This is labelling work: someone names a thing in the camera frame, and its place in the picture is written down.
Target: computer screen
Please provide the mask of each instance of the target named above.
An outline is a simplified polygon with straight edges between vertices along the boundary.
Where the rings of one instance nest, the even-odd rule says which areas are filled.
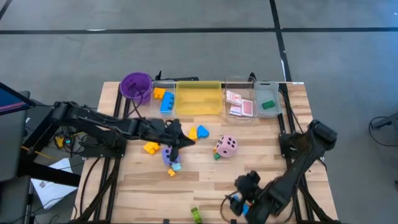
[[[0,115],[27,110],[34,106],[33,101],[0,83]]]

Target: purple cup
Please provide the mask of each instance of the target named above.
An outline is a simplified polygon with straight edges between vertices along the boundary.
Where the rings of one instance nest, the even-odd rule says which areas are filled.
[[[146,104],[150,101],[152,93],[152,79],[144,72],[128,74],[120,83],[120,92],[136,103]]]

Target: gray floor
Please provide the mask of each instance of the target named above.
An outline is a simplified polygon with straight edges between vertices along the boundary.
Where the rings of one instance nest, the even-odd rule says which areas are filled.
[[[284,28],[398,27],[396,1],[277,0],[277,9]],[[0,30],[246,26],[273,27],[268,1],[13,0],[0,21]],[[340,220],[396,223],[398,148],[372,141],[368,123],[398,112],[398,33],[284,33],[283,38],[292,79],[305,82],[314,118],[339,133],[326,163]],[[103,82],[133,71],[201,80],[255,72],[261,80],[284,80],[274,33],[0,35],[0,46],[1,81],[48,104],[75,100],[96,106]],[[374,135],[398,143],[391,128]],[[72,164],[80,161],[75,157]],[[70,195],[43,211],[38,221],[47,223],[54,215],[67,221],[74,199]]]

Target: pink foam cube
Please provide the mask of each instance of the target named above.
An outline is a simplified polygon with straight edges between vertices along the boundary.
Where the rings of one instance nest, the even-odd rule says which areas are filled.
[[[232,136],[225,134],[217,141],[216,150],[220,156],[231,157],[235,154],[237,149],[238,142]]]

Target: wooden table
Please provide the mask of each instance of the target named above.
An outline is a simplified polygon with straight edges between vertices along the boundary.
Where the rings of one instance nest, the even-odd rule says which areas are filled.
[[[99,112],[113,114],[118,85],[118,82],[104,83],[98,105]],[[300,125],[306,130],[307,124],[312,120],[312,114],[305,86],[288,83],[287,87],[292,108]],[[285,106],[284,104],[282,106],[286,130],[289,130]],[[151,110],[153,108],[149,106],[139,107],[139,112],[143,116],[149,116]],[[182,170],[174,177],[167,174],[168,167],[164,165],[160,151],[152,156],[143,150],[144,141],[129,141],[126,155],[121,160],[112,222],[162,223],[163,219],[168,218],[171,223],[193,223],[190,209],[198,207],[204,223],[225,223],[220,216],[220,203],[224,195],[236,190],[234,180],[239,175],[256,170],[261,177],[259,185],[264,187],[270,180],[285,172],[286,163],[280,154],[277,140],[280,133],[277,118],[256,118],[252,126],[238,126],[227,123],[225,116],[223,110],[219,116],[181,119],[182,129],[186,135],[192,126],[197,127],[202,124],[208,128],[210,136],[207,139],[200,139],[194,146],[180,150]],[[221,158],[215,161],[213,148],[222,134],[230,134],[238,140],[238,152],[229,159]],[[80,204],[84,179],[94,160],[88,159],[85,162],[75,201],[77,208]],[[101,159],[97,163],[88,179],[84,208],[98,192],[103,161],[104,159]],[[327,215],[337,219],[323,165],[315,162],[305,175],[314,199]],[[303,197],[300,194],[299,201],[303,218],[307,218]],[[101,209],[102,219],[105,217],[107,202],[108,195],[105,195]],[[289,216],[291,204],[278,217],[270,216],[267,222],[279,223],[285,220]],[[229,210],[228,202],[224,206],[223,213],[228,219],[236,218]],[[294,215],[290,222],[295,222]],[[238,223],[245,223],[244,218],[239,217]]]

